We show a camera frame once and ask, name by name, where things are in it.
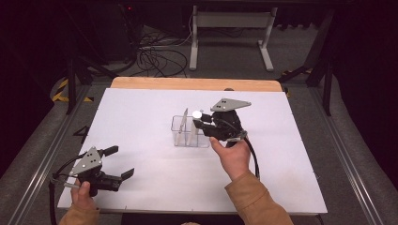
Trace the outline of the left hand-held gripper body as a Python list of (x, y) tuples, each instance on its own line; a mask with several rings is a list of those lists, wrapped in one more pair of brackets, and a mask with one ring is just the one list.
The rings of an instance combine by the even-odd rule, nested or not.
[(70, 176), (76, 177), (81, 183), (90, 183), (90, 196), (95, 197), (99, 190), (118, 191), (122, 179), (120, 176), (108, 175), (101, 170), (102, 155), (96, 147), (91, 147), (79, 156), (79, 162), (72, 168)]

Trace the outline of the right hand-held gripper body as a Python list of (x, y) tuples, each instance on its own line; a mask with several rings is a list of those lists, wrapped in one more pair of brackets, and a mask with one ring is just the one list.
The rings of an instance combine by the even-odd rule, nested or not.
[(251, 102), (231, 98), (222, 98), (210, 108), (212, 122), (207, 123), (202, 128), (208, 137), (214, 137), (218, 141), (228, 142), (228, 146), (244, 140), (247, 131), (242, 127), (237, 115), (237, 109), (251, 106)]

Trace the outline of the white round marker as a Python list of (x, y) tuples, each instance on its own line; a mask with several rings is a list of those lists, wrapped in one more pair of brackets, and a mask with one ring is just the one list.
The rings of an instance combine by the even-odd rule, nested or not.
[(191, 117), (192, 117), (192, 120), (191, 120), (191, 133), (190, 133), (189, 139), (187, 141), (188, 145), (192, 145), (193, 141), (198, 136), (198, 128), (196, 127), (195, 123), (200, 121), (200, 119), (202, 117), (202, 113), (200, 111), (194, 111), (192, 113)]

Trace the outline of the clear plastic organizer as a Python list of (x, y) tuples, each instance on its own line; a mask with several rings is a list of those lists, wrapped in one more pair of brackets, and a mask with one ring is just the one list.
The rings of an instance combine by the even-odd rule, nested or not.
[(178, 147), (196, 147), (196, 148), (208, 148), (209, 147), (209, 140), (204, 135), (203, 131), (200, 129), (197, 138), (193, 141), (192, 145), (188, 145), (187, 141), (189, 139), (191, 133), (191, 116), (187, 116), (187, 122), (185, 126), (184, 133), (181, 135), (179, 145), (176, 145), (176, 135), (179, 130), (179, 126), (181, 123), (182, 115), (175, 115), (172, 120), (171, 131), (174, 137), (174, 146)]

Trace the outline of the person's left hand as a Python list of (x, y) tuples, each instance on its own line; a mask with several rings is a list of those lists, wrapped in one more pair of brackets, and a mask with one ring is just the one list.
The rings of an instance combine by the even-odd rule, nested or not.
[(90, 183), (87, 181), (80, 182), (78, 179), (75, 180), (75, 185), (71, 191), (72, 203), (83, 210), (98, 210), (95, 201), (90, 196)]

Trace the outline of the person's right hand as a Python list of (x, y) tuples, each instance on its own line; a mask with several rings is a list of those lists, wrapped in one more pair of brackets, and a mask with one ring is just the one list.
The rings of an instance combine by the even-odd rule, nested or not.
[(248, 144), (239, 141), (232, 147), (224, 147), (214, 137), (210, 137), (209, 140), (213, 150), (220, 158), (223, 169), (232, 181), (249, 170), (251, 152)]

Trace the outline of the wooden table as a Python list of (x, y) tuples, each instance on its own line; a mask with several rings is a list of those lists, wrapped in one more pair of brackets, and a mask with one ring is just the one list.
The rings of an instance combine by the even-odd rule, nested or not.
[(113, 79), (111, 87), (156, 90), (283, 91), (281, 85), (277, 81), (194, 78), (117, 77)]

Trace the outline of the white board sheet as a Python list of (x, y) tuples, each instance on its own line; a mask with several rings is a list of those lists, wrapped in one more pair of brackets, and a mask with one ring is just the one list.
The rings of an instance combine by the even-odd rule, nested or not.
[(95, 198), (104, 212), (233, 214), (224, 187), (229, 178), (209, 147), (176, 146), (176, 118), (209, 113), (221, 98), (248, 102), (238, 110), (258, 160), (251, 167), (273, 200), (291, 215), (326, 212), (314, 169), (283, 92), (105, 90), (83, 149), (116, 145), (102, 169), (113, 175), (133, 170), (119, 191)]

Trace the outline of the yellow black hazard tape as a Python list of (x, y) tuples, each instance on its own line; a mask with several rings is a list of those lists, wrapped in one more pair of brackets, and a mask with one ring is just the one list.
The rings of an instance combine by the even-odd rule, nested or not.
[(69, 80), (65, 78), (58, 86), (57, 90), (55, 91), (54, 96), (52, 97), (52, 101), (61, 101), (61, 102), (68, 102), (69, 98), (63, 96), (63, 91), (66, 89)]

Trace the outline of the black metal stand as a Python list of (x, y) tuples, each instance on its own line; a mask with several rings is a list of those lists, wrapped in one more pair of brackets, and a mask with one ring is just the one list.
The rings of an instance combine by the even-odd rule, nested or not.
[(329, 32), (329, 27), (333, 19), (333, 15), (334, 10), (329, 9), (323, 22), (321, 22), (313, 45), (309, 53), (307, 54), (303, 65), (291, 72), (288, 72), (286, 75), (283, 75), (278, 79), (279, 83), (285, 83), (295, 78), (300, 73), (304, 73), (308, 69), (311, 69), (312, 71), (306, 80), (306, 84), (308, 87), (316, 87), (319, 85), (321, 80), (324, 80), (322, 107), (327, 116), (331, 116), (329, 105), (332, 84), (332, 66), (328, 55), (326, 53), (322, 54), (322, 52), (324, 49), (325, 40), (327, 39), (327, 35)]
[(85, 56), (78, 55), (70, 57), (67, 63), (67, 79), (69, 90), (69, 105), (67, 114), (70, 114), (77, 105), (76, 80), (79, 80), (82, 85), (90, 85), (93, 81), (92, 71), (90, 68), (93, 68), (101, 74), (104, 74), (112, 79), (117, 77), (117, 75), (111, 70), (95, 63), (93, 60)]

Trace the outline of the white metal stand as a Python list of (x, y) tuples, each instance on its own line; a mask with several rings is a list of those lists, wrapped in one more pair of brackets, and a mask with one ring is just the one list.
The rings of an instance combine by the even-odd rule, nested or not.
[(267, 71), (273, 71), (268, 41), (277, 15), (277, 8), (267, 12), (207, 12), (200, 11), (198, 6), (192, 8), (191, 15), (191, 57), (190, 70), (196, 70), (198, 60), (198, 29), (199, 28), (264, 28), (264, 37), (257, 41)]

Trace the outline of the black equipment box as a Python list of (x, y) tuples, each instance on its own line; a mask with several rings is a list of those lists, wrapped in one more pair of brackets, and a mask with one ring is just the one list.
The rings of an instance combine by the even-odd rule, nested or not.
[(122, 4), (93, 4), (89, 11), (105, 59), (134, 63), (143, 29), (136, 10)]

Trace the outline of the aluminium floor rail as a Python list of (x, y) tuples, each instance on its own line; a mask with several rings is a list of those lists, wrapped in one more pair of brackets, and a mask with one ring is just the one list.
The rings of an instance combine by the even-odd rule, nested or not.
[(375, 207), (375, 204), (369, 194), (368, 189), (366, 188), (356, 166), (349, 156), (347, 148), (344, 144), (344, 141), (338, 132), (337, 127), (333, 119), (326, 114), (326, 111), (323, 108), (322, 97), (319, 92), (310, 87), (309, 92), (314, 100), (314, 104), (318, 109), (320, 116), (322, 118), (323, 123), (325, 124), (329, 135), (331, 136), (335, 152), (337, 154), (340, 163), (344, 168), (344, 172), (348, 178), (350, 186), (352, 187), (359, 203), (360, 207), (368, 221), (369, 225), (385, 225), (383, 219), (378, 213), (378, 210)]
[(40, 190), (48, 183), (47, 176), (89, 89), (90, 85), (78, 88), (77, 103), (70, 114), (67, 104), (56, 103), (11, 163), (4, 178), (10, 197), (6, 225), (23, 225)]

